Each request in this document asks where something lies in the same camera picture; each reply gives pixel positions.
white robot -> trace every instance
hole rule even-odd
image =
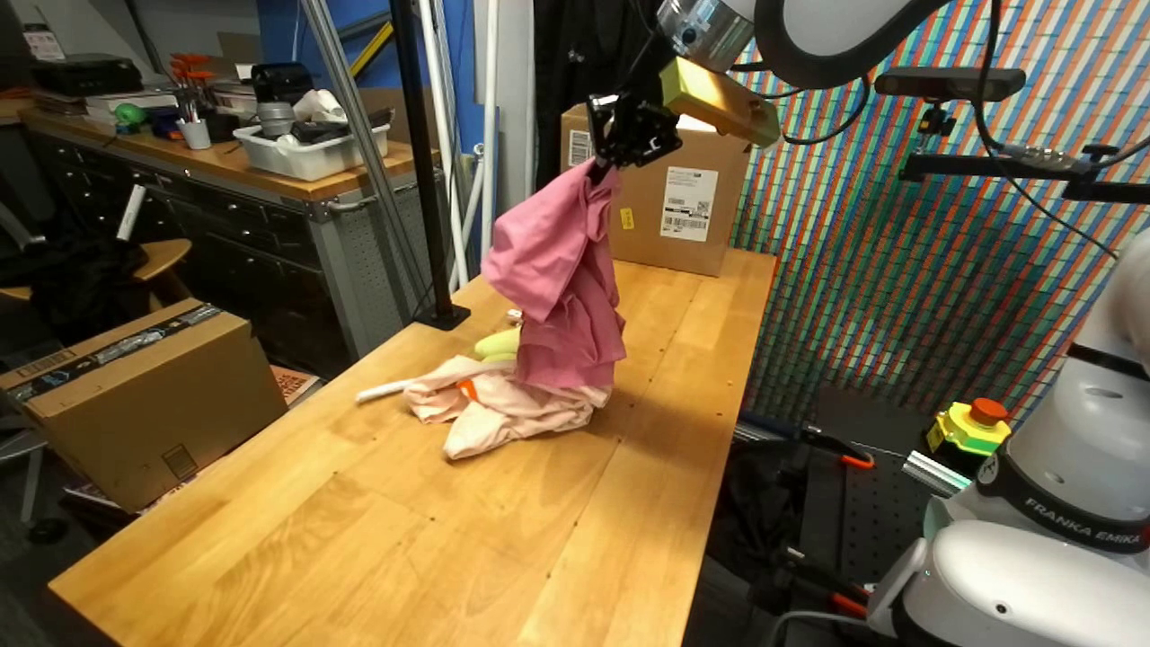
[[[940,4],[663,0],[658,23],[716,72],[753,37],[763,70],[810,90],[858,78]],[[1040,401],[975,489],[933,499],[923,540],[874,591],[864,627],[898,645],[1147,647],[1147,362],[1150,235],[1139,235]]]

wooden table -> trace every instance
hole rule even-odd
[[[500,330],[458,292],[51,581],[120,645],[679,645],[776,261],[618,261],[630,361],[588,431],[442,460],[358,388]]]
[[[221,185],[249,185],[252,189],[269,189],[269,193],[283,193],[293,201],[327,201],[349,189],[367,188],[367,171],[361,170],[343,170],[324,181],[291,181],[291,175],[273,175],[273,171],[259,171],[249,170],[249,156],[237,141],[228,143],[216,143],[203,152],[186,152],[173,141],[158,141],[149,133],[131,133],[131,138],[117,138],[108,126],[76,119],[76,116],[51,116],[39,107],[22,110],[25,128],[32,133],[47,133],[47,138],[62,138],[92,152],[108,152],[108,156],[124,156],[124,159],[142,159],[142,162],[170,162],[179,167],[186,175],[203,175],[203,181],[221,181]],[[414,156],[410,143],[390,141],[386,156],[384,156],[384,170],[386,171],[410,171],[414,170]]]

cardboard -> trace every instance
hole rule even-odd
[[[740,209],[747,143],[682,126],[682,147],[622,170],[612,197],[612,255],[718,276],[728,225]],[[591,156],[586,107],[563,110],[563,167]]]
[[[286,409],[252,326],[195,298],[0,374],[0,392],[120,509]]]

